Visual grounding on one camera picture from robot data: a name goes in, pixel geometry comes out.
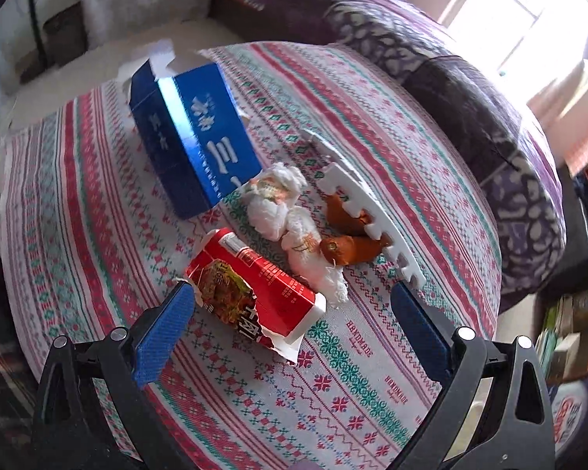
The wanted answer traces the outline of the patterned striped tablecloth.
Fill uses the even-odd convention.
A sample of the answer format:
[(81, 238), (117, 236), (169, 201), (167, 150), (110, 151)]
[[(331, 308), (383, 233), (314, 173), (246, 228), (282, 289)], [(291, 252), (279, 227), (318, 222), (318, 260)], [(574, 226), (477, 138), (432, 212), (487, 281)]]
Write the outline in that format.
[[(415, 101), (340, 46), (260, 42), (122, 92), (109, 82), (3, 144), (1, 256), (43, 384), (109, 386), (103, 431), (169, 466), (383, 469), (426, 418), (444, 346), (393, 287), (496, 329), (496, 223)], [(77, 379), (89, 368), (92, 380)]]

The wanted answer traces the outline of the wooden bookshelf with books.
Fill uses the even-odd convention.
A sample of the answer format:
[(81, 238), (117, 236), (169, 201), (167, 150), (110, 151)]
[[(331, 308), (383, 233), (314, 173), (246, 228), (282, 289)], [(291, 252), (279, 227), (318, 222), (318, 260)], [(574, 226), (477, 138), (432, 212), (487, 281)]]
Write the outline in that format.
[(548, 384), (588, 376), (588, 290), (564, 294), (548, 308), (536, 350)]

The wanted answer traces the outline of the lower Ganten water carton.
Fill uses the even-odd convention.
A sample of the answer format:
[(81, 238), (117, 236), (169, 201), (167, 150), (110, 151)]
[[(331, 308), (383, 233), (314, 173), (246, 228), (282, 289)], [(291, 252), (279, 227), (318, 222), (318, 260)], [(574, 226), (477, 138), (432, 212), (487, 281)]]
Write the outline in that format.
[(551, 386), (555, 468), (588, 469), (588, 377)]

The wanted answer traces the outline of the blue cardboard box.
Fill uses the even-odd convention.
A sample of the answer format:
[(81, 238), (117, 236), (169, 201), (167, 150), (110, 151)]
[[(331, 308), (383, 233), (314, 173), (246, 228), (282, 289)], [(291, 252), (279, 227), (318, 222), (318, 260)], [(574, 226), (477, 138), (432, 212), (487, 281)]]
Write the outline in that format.
[(262, 170), (224, 73), (212, 61), (164, 76), (146, 61), (130, 79), (129, 107), (182, 220), (212, 209)]

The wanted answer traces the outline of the window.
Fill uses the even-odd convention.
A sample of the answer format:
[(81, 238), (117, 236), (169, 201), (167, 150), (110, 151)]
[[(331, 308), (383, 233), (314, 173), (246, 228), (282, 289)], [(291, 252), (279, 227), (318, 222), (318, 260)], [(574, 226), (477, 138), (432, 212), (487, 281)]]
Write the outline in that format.
[(588, 0), (464, 0), (448, 31), (467, 61), (529, 100), (582, 60)]

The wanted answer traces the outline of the red snack packet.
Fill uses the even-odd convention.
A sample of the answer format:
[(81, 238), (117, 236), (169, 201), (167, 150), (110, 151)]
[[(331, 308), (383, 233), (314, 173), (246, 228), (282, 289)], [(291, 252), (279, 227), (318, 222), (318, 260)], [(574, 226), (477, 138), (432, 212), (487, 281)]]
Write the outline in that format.
[(226, 326), (295, 364), (327, 300), (262, 257), (229, 228), (213, 229), (188, 267), (196, 302)]

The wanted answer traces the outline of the purple patterned bed quilt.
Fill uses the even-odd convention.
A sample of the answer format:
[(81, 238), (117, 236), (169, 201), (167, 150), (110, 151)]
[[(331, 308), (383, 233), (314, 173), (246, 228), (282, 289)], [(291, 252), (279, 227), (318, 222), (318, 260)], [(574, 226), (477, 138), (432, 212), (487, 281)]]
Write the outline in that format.
[(561, 181), (542, 127), (526, 105), (469, 64), (423, 11), (403, 0), (212, 0), (211, 14), (248, 40), (341, 43), (410, 94), (490, 204), (503, 256), (503, 310), (554, 273), (566, 227)]

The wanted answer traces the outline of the white tissue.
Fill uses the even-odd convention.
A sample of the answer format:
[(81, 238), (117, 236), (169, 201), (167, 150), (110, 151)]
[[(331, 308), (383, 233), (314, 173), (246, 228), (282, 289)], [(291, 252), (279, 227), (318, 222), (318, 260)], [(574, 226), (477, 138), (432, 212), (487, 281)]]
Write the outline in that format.
[(280, 244), (292, 275), (337, 306), (348, 301), (347, 282), (342, 266), (324, 257), (318, 226), (298, 203), (307, 188), (296, 166), (274, 163), (245, 184), (242, 197), (249, 224), (264, 239)]

